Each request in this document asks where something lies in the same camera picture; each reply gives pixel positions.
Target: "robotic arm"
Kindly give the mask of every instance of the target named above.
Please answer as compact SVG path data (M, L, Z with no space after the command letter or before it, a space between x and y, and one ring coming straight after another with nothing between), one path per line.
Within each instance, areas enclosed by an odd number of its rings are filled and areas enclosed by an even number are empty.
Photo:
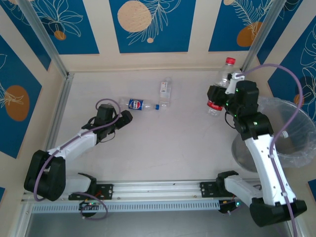
M65 149L61 150L60 148L62 146L59 146L47 152L41 150L35 152L24 182L24 188L30 192L34 191L35 182L40 169L55 151L60 151L58 157L54 157L51 160L46 167L46 172L41 176L38 194L50 201L55 201L62 194L86 192L90 187L93 177L81 173L75 176L66 176L66 163L73 161L88 149L96 146L106 138L107 135L115 133L115 130L121 129L133 119L131 113L125 110L121 112L121 117L114 124L81 135L86 131L113 122L118 116L120 115L117 115L112 105L102 104L98 108L96 117L91 118L79 131L78 136L80 138L74 140Z
M244 76L238 78L237 74L232 74L228 89L213 85L207 95L210 101L223 106L233 116L235 128L254 159L262 192L245 182L234 171L219 174L216 183L221 190L236 195L249 206L251 216L258 226L290 220L283 195L287 195L290 200L294 216L306 211L306 204L303 200L296 199L280 165L276 148L273 147L277 169L286 189L286 193L282 192L269 155L273 130L268 117L257 111L259 90L255 82L244 80Z

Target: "bottle label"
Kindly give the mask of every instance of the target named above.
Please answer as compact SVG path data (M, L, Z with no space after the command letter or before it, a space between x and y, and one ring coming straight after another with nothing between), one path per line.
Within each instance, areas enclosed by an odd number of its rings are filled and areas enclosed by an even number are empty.
M160 92L166 92L167 91L168 82L164 81L161 83Z
M130 110L142 110L143 103L144 103L144 100L130 99L128 103L128 108Z
M223 107L219 106L219 105L215 105L212 101L208 101L207 102L208 107L218 110L218 111L222 111Z

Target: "water bottle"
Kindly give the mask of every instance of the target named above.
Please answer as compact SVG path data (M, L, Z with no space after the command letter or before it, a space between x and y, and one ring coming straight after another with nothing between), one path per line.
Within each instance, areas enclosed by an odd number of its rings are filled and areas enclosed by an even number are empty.
M170 94L171 94L171 78L165 78L160 84L160 99L159 107L167 108L170 106Z
M217 81L214 83L214 85L227 88L229 85L229 81L227 79L227 76L229 73L232 73L234 71L234 64L235 64L235 58L227 58L225 65L221 68L221 70L218 72L217 75ZM219 116L221 113L221 110L223 107L214 105L212 101L207 102L207 113L213 117Z
M125 109L141 110L141 111L159 110L159 105L157 105L151 100L139 100L139 99L131 99L128 97L121 97L118 103L122 110L125 110Z

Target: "red bottle cap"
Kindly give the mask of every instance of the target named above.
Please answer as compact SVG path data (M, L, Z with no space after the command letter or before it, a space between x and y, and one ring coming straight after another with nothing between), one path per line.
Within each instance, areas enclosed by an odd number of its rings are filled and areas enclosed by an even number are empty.
M234 64L235 64L235 61L236 61L235 58L226 58L226 63L227 63L227 64L232 64L232 65L234 65Z

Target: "white table surface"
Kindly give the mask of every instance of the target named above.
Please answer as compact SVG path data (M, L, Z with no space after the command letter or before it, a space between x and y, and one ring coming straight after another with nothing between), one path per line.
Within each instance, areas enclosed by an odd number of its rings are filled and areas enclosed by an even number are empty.
M67 171L103 181L214 179L228 170L242 178L258 178L235 162L231 145L237 132L225 124L224 112L217 118L206 114L206 93L216 74L163 70L75 74L56 145L96 116L99 99L128 96L158 101L161 80L172 77L173 85L170 108L131 111L133 121L118 130L114 140L67 164Z

